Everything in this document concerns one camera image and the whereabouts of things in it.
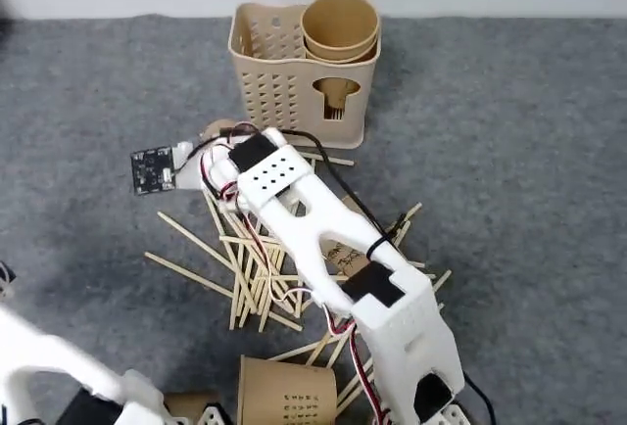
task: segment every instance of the wooden stick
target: wooden stick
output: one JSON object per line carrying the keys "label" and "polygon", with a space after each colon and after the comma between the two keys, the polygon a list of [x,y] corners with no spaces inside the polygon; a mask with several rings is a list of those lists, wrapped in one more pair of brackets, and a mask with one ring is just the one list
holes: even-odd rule
{"label": "wooden stick", "polygon": [[[248,229],[246,229],[245,227],[243,227],[242,223],[233,219],[233,217],[230,214],[225,214],[224,218],[229,221],[229,223],[231,224],[231,227],[233,228],[233,230],[237,233],[237,235],[239,237],[246,237],[244,234],[245,232],[248,233]],[[265,266],[264,261],[262,260],[262,256],[260,255],[258,249],[256,247],[251,247],[251,246],[246,246],[246,249],[248,250],[249,254],[251,256],[253,256],[253,259],[255,259],[255,261],[257,262],[258,266],[263,269],[266,273],[268,270],[272,271],[273,275],[278,275],[278,270],[276,269],[276,267],[270,262],[270,260],[268,261],[269,266]],[[287,286],[287,284],[285,284],[285,282],[279,282],[278,283],[279,286],[287,291],[289,289],[289,287]],[[277,290],[277,294],[279,296],[283,296],[284,292],[281,292],[279,290]],[[290,299],[292,301],[296,301],[296,296],[294,296],[293,293],[291,293],[289,295]]]}
{"label": "wooden stick", "polygon": [[[332,279],[337,281],[346,281],[349,279],[347,275],[329,275]],[[300,275],[273,275],[272,280],[283,281],[303,281]]]}
{"label": "wooden stick", "polygon": [[295,330],[297,332],[303,332],[303,326],[302,325],[298,325],[296,322],[293,322],[293,321],[291,321],[289,319],[286,319],[285,317],[283,317],[282,315],[277,314],[276,312],[270,311],[270,313],[267,316],[270,319],[276,320],[277,322],[280,322],[284,326],[289,327],[290,329],[293,329],[293,330]]}
{"label": "wooden stick", "polygon": [[[222,221],[219,218],[219,215],[217,214],[216,202],[211,200],[213,195],[212,197],[209,197],[208,194],[209,192],[203,192],[203,195],[205,195],[205,201],[207,202],[207,206],[209,207],[209,211],[212,214],[212,218],[214,219],[214,222],[216,223],[217,233],[220,236],[223,236],[226,233],[224,231],[224,225],[222,224]],[[246,283],[246,280],[244,279],[244,274],[242,273],[241,264],[237,262],[237,257],[235,256],[235,253],[233,253],[233,249],[231,248],[230,244],[225,243],[224,248],[226,249],[226,254],[231,260],[231,267],[232,267],[233,272],[235,273],[235,278],[237,279],[237,285],[239,289],[242,291],[242,293],[244,294],[248,302],[252,303],[253,295],[251,294],[251,291],[248,288],[248,283]],[[239,296],[238,292],[234,289],[233,293],[234,293],[234,300],[237,301],[237,297]],[[251,305],[251,311],[255,313],[257,311],[257,305]],[[236,313],[237,313],[237,303],[235,303],[235,308],[232,309],[231,316]]]}
{"label": "wooden stick", "polygon": [[405,221],[412,219],[413,216],[418,213],[420,211],[420,209],[422,208],[422,204],[421,203],[416,203],[413,207],[411,207],[411,209],[407,212],[407,214],[405,215]]}
{"label": "wooden stick", "polygon": [[[329,339],[327,345],[339,342],[340,339],[341,339],[341,337],[331,337],[331,339]],[[319,343],[320,343],[320,340],[318,340],[317,342],[312,342],[312,343],[310,343],[308,345],[305,345],[303,347],[299,347],[298,349],[290,350],[289,352],[285,352],[284,354],[278,354],[277,356],[273,356],[272,358],[268,358],[268,360],[269,361],[281,361],[283,359],[291,358],[293,356],[298,356],[299,354],[306,354],[307,352],[310,352],[310,351],[314,350]]]}
{"label": "wooden stick", "polygon": [[169,261],[166,259],[162,259],[159,256],[156,256],[155,254],[152,254],[150,252],[144,252],[144,256],[147,257],[150,260],[155,261],[156,263],[159,263],[167,268],[169,268],[170,270],[175,271],[176,273],[178,273],[179,275],[183,275],[187,278],[189,278],[190,280],[194,280],[197,283],[200,283],[201,285],[212,289],[214,291],[217,291],[218,293],[225,295],[229,298],[233,297],[233,294],[228,291],[226,288],[222,288],[221,286],[219,286],[218,284],[214,283],[213,281],[209,281],[206,278],[203,278],[202,276],[194,273],[193,271],[188,270],[187,268],[183,268],[180,265],[177,265],[176,263],[174,263],[173,261]]}
{"label": "wooden stick", "polygon": [[196,237],[195,234],[193,234],[191,231],[188,231],[187,229],[185,229],[183,226],[181,226],[179,223],[177,223],[175,220],[173,220],[171,217],[169,217],[167,214],[164,214],[163,212],[157,212],[157,214],[159,215],[159,217],[165,221],[167,224],[169,224],[170,226],[172,226],[174,229],[176,229],[178,232],[180,232],[183,236],[185,236],[187,239],[189,239],[190,241],[192,241],[194,244],[196,244],[198,247],[200,247],[201,249],[203,249],[205,252],[207,252],[210,256],[212,256],[214,259],[216,259],[217,261],[219,261],[220,263],[222,263],[224,266],[226,266],[229,269],[233,269],[233,267],[231,266],[230,262],[225,259],[220,253],[218,253],[213,247],[208,246],[206,243],[204,243],[203,241],[201,241],[198,237]]}
{"label": "wooden stick", "polygon": [[[324,161],[324,159],[322,158],[322,156],[320,154],[315,154],[315,153],[306,153],[306,152],[300,152],[299,154],[301,156],[303,156],[306,159],[313,159],[316,161]],[[329,161],[331,163],[334,164],[339,164],[339,165],[347,165],[352,167],[353,165],[355,165],[355,161],[351,161],[349,159],[338,159],[338,158],[329,158]]]}
{"label": "wooden stick", "polygon": [[[363,371],[367,373],[368,369],[370,369],[371,366],[372,366],[372,358],[369,358],[368,361],[363,364]],[[338,395],[337,403],[340,403],[345,398],[347,398],[348,395],[353,390],[353,388],[355,387],[355,385],[359,383],[359,381],[360,381],[360,377],[357,374],[353,376],[353,379],[349,381],[349,384],[347,384],[346,387],[342,390],[342,392]]]}
{"label": "wooden stick", "polygon": [[[276,240],[267,236],[258,236],[264,243],[267,249],[282,248],[283,246]],[[255,241],[250,237],[233,237],[233,236],[219,236],[219,240],[222,242],[230,242],[233,244],[240,244],[246,246],[256,246]]]}
{"label": "wooden stick", "polygon": [[[261,230],[262,230],[262,223],[259,220],[257,220],[257,223],[255,224],[255,232],[259,233]],[[254,265],[255,261],[253,260],[253,257],[249,253],[247,253],[247,254],[248,254],[248,257],[247,257],[247,261],[246,261],[246,269],[244,271],[244,278],[246,279],[247,283],[250,283],[251,282],[251,271],[253,270],[253,265]],[[240,297],[239,303],[237,305],[237,315],[238,316],[242,315],[243,308],[244,308],[244,299]]]}
{"label": "wooden stick", "polygon": [[349,340],[350,335],[351,335],[351,331],[349,329],[348,331],[344,333],[344,335],[342,335],[342,337],[340,337],[340,341],[335,346],[335,349],[333,350],[333,354],[331,355],[331,358],[326,362],[327,368],[333,367],[333,365],[335,364],[335,361],[337,360],[338,356],[342,352],[342,349],[344,349],[346,342]]}
{"label": "wooden stick", "polygon": [[[281,252],[283,252],[283,251],[275,250],[275,251],[271,251],[271,254],[270,254],[270,258],[272,260],[272,263],[274,264],[274,266],[278,266],[279,273],[281,271],[281,267],[280,267],[280,264],[278,263],[278,260],[280,258],[280,253]],[[272,296],[270,295],[270,290],[271,289],[272,289],[272,287],[268,286],[267,290],[265,290],[265,295],[266,295],[265,304],[264,304],[264,308],[262,310],[262,318],[261,318],[261,320],[259,322],[259,332],[260,333],[264,332],[265,323],[267,322],[267,315],[269,314],[270,308],[272,306]]]}
{"label": "wooden stick", "polygon": [[445,271],[445,272],[444,272],[444,275],[442,275],[442,276],[440,277],[440,279],[439,279],[438,281],[436,281],[436,282],[435,282],[435,284],[433,285],[433,292],[434,292],[434,293],[437,293],[437,292],[438,292],[438,290],[439,290],[440,288],[442,288],[442,285],[444,285],[444,282],[445,282],[445,281],[447,281],[447,280],[449,279],[449,277],[451,276],[451,273],[452,273],[452,272],[451,272],[450,270]]}
{"label": "wooden stick", "polygon": [[[212,218],[214,219],[214,224],[216,225],[217,232],[219,234],[224,234],[224,226],[222,225],[222,221],[219,219],[219,215],[217,214],[214,203],[211,202],[207,198],[207,195],[205,195],[205,200],[207,200],[207,206],[209,207],[210,213],[212,214]],[[237,251],[237,257],[236,257],[235,254],[233,254],[233,249],[231,248],[230,244],[228,244],[227,242],[224,242],[223,245],[224,245],[224,248],[226,249],[226,253],[228,254],[228,257],[231,260],[231,266],[235,267],[235,269],[239,271],[242,266],[242,263],[241,263],[241,258],[243,254],[242,247],[241,246],[239,247]],[[237,305],[239,304],[239,291],[240,291],[239,288],[240,288],[240,277],[235,276],[235,279],[233,280],[233,298],[231,298],[231,311],[230,311],[230,315],[228,318],[228,330],[235,329],[235,320],[237,318]]]}
{"label": "wooden stick", "polygon": [[[239,246],[237,248],[237,266],[239,267],[240,271],[242,269],[242,263],[244,263],[244,248],[242,246]],[[240,298],[245,298],[243,296],[239,296],[239,292],[240,292],[240,283],[239,283],[239,277],[235,277],[234,281],[233,281],[233,301],[231,301],[231,313],[230,313],[230,318],[228,320],[228,329],[229,330],[234,330],[235,329],[235,322],[237,321],[237,306],[239,305],[239,299]]]}
{"label": "wooden stick", "polygon": [[313,299],[313,298],[309,298],[308,300],[306,300],[306,301],[303,303],[303,308],[301,309],[301,312],[304,312],[304,311],[305,311],[305,309],[307,309],[309,306],[311,306],[313,302],[314,302],[314,299]]}
{"label": "wooden stick", "polygon": [[[367,377],[368,383],[371,383],[373,379],[374,379],[374,373],[368,374],[368,377]],[[355,399],[360,396],[362,391],[363,391],[362,383],[359,383],[357,387],[355,388],[355,390],[346,398],[346,400],[337,406],[337,410],[335,411],[335,416],[337,417],[340,413],[346,410],[346,407],[348,407],[351,403],[353,403],[353,401],[355,401]]]}
{"label": "wooden stick", "polygon": [[405,221],[403,223],[403,226],[401,227],[401,230],[394,238],[394,245],[397,248],[401,245],[401,243],[403,242],[403,239],[405,239],[405,235],[408,233],[410,226],[411,226],[411,221]]}
{"label": "wooden stick", "polygon": [[[218,293],[220,293],[221,295],[225,295],[228,298],[233,298],[233,293],[231,293],[230,291],[228,291],[226,288],[222,288],[221,286],[217,285],[216,283],[214,283],[213,281],[209,281],[206,278],[203,278],[200,275],[197,275],[196,273],[194,273],[193,271],[190,271],[186,268],[183,268],[182,266],[177,265],[176,263],[173,263],[169,260],[166,259],[162,259],[159,256],[156,256],[150,252],[145,252],[144,256],[147,257],[150,260],[155,261],[156,263],[159,263],[173,271],[175,271],[176,273],[185,276],[186,278],[189,278],[192,281],[195,281],[196,283],[200,283],[201,285],[212,289],[214,291],[217,291]],[[303,331],[303,327],[298,325],[296,322],[292,322],[289,319],[286,319],[285,317],[283,317],[282,315],[279,315],[275,312],[271,312],[269,314],[269,318],[272,320],[275,320],[277,322],[280,322],[281,324],[285,325],[286,327],[289,327],[290,329],[294,329],[297,332],[302,332]]]}
{"label": "wooden stick", "polygon": [[320,353],[324,350],[324,347],[326,347],[326,345],[329,343],[330,339],[331,333],[327,330],[324,334],[324,337],[322,337],[322,339],[318,342],[317,347],[315,347],[312,354],[310,354],[310,357],[307,358],[305,366],[311,366],[312,364],[314,364],[315,359],[318,358]]}

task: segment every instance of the black cable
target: black cable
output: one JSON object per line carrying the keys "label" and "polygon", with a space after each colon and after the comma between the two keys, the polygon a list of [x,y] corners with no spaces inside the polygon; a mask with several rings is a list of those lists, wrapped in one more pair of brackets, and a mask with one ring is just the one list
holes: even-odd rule
{"label": "black cable", "polygon": [[405,222],[405,213],[399,216],[399,218],[394,223],[394,226],[392,226],[392,229],[390,229],[388,232],[384,233],[379,239],[374,241],[374,244],[372,244],[368,248],[368,250],[365,251],[365,257],[368,260],[370,260],[370,258],[372,257],[372,253],[376,250],[377,247],[379,247],[384,242],[392,243],[392,238],[396,235],[396,233],[401,228],[404,222]]}
{"label": "black cable", "polygon": [[481,391],[481,388],[479,388],[479,386],[477,386],[474,381],[470,379],[470,376],[468,376],[468,373],[466,373],[465,371],[463,372],[463,379],[465,379],[466,383],[468,383],[468,386],[470,386],[472,390],[477,394],[477,396],[479,396],[486,404],[488,414],[490,415],[490,424],[497,425],[497,415],[494,412],[494,407],[492,406],[492,402],[490,401],[488,396],[486,396],[486,394]]}
{"label": "black cable", "polygon": [[374,224],[374,226],[377,228],[377,230],[381,234],[385,234],[385,230],[383,229],[383,226],[381,226],[381,223],[379,223],[379,221],[376,219],[374,214],[372,214],[372,212],[368,209],[368,207],[362,202],[362,200],[360,200],[360,197],[358,197],[355,194],[355,192],[350,187],[350,185],[344,181],[342,176],[335,169],[335,166],[333,165],[333,163],[329,160],[329,156],[326,154],[326,151],[324,150],[324,146],[322,146],[322,143],[320,143],[320,141],[315,136],[313,136],[311,133],[307,133],[307,131],[299,131],[299,130],[295,130],[295,129],[281,129],[280,131],[283,134],[292,134],[294,136],[303,136],[304,138],[307,138],[310,141],[312,141],[315,144],[315,146],[317,147],[317,151],[322,156],[322,160],[324,161],[324,164],[329,169],[329,172],[331,173],[333,178],[335,178],[337,183],[340,184],[340,187],[342,187],[342,190],[344,190],[346,192],[346,194],[353,199],[355,204],[360,208],[360,210],[362,210],[363,214],[365,214],[365,216],[370,220],[370,222],[372,222],[372,224]]}

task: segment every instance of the circuit board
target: circuit board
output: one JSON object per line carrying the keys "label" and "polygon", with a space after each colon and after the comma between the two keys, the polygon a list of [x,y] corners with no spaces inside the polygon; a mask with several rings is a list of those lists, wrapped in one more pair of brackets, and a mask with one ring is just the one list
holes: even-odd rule
{"label": "circuit board", "polygon": [[167,192],[176,186],[171,147],[137,151],[130,155],[135,195]]}

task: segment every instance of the cardboard piece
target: cardboard piece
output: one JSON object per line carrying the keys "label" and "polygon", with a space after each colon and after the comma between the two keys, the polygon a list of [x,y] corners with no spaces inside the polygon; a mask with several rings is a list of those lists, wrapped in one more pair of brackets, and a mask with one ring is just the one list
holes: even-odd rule
{"label": "cardboard piece", "polygon": [[208,403],[218,402],[213,392],[165,394],[164,402],[172,417],[187,418],[190,423],[198,423]]}
{"label": "cardboard piece", "polygon": [[[360,210],[357,204],[348,195],[342,199],[342,202],[349,208],[349,210],[363,214],[362,210]],[[332,262],[340,269],[340,271],[344,272],[349,277],[355,275],[358,271],[368,265],[368,259],[365,257],[365,254],[362,254],[360,251],[355,249],[346,247],[344,244],[339,242],[322,241],[320,242],[320,248],[322,249],[322,254],[326,257],[326,259]]]}
{"label": "cardboard piece", "polygon": [[333,425],[332,369],[241,357],[238,425]]}

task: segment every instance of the red wire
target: red wire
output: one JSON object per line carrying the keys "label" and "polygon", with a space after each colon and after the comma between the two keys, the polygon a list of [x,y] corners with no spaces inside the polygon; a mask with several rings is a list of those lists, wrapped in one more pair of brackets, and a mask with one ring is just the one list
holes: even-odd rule
{"label": "red wire", "polygon": [[363,370],[363,363],[362,363],[362,360],[360,359],[360,354],[357,351],[357,343],[356,343],[356,338],[355,338],[356,330],[357,328],[354,328],[351,331],[351,334],[349,337],[349,347],[351,349],[351,354],[353,355],[353,358],[355,359],[355,367],[357,370],[357,374],[359,374],[360,378],[362,379],[363,391],[368,395],[371,403],[374,406],[374,413],[376,415],[377,423],[383,424],[383,420],[385,419],[385,415],[387,415],[387,413],[384,413],[381,410],[381,403],[379,402],[379,399],[374,393],[374,390],[372,389],[372,386],[370,385],[370,382],[368,381],[367,375],[365,374],[365,371]]}

